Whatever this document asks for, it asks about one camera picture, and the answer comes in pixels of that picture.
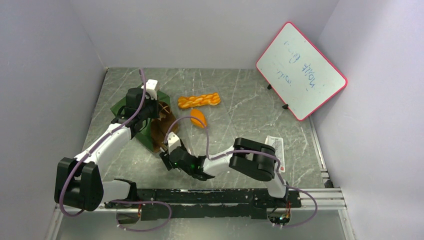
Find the green paper bag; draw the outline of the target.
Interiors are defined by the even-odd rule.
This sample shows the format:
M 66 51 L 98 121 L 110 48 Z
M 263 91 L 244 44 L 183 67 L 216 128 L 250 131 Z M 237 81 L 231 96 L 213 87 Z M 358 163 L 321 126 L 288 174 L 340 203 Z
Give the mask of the green paper bag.
M 138 109 L 143 96 L 141 87 L 130 88 L 126 95 L 111 108 L 113 115 L 118 118 L 118 123 L 123 123 Z M 170 96 L 158 90 L 156 99 L 151 91 L 145 93 L 142 109 L 130 122 L 135 123 L 136 132 L 133 137 L 153 153 L 160 152 L 164 146 L 165 134 L 171 124 L 176 120 L 171 108 Z

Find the braided fake bread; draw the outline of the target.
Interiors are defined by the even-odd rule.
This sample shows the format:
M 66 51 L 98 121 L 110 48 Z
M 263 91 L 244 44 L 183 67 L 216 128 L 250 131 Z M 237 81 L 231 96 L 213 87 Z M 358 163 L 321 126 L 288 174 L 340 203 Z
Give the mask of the braided fake bread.
M 189 109 L 201 106 L 216 106 L 221 102 L 221 97 L 217 92 L 192 95 L 192 96 L 180 96 L 177 99 L 177 106 L 180 109 Z

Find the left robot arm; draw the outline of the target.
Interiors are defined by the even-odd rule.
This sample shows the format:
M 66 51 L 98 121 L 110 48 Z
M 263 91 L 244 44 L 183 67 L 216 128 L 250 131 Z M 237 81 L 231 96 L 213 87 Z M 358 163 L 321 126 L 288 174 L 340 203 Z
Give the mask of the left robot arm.
M 149 80 L 128 90 L 117 116 L 107 130 L 85 151 L 64 157 L 57 165 L 54 200 L 65 206 L 94 211 L 100 204 L 118 200 L 132 208 L 139 200 L 135 182 L 114 179 L 104 182 L 101 174 L 117 154 L 150 119 L 159 117 L 158 87 Z

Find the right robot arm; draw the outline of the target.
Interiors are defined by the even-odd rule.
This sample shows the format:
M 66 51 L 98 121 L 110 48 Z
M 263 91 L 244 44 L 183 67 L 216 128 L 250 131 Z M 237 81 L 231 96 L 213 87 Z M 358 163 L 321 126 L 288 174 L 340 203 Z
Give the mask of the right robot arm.
M 178 169 L 194 179 L 207 181 L 234 170 L 263 182 L 275 207 L 282 207 L 289 200 L 287 182 L 279 173 L 281 161 L 270 145 L 238 137 L 231 147 L 210 156 L 190 154 L 179 137 L 170 140 L 168 146 L 159 154 L 168 171 Z

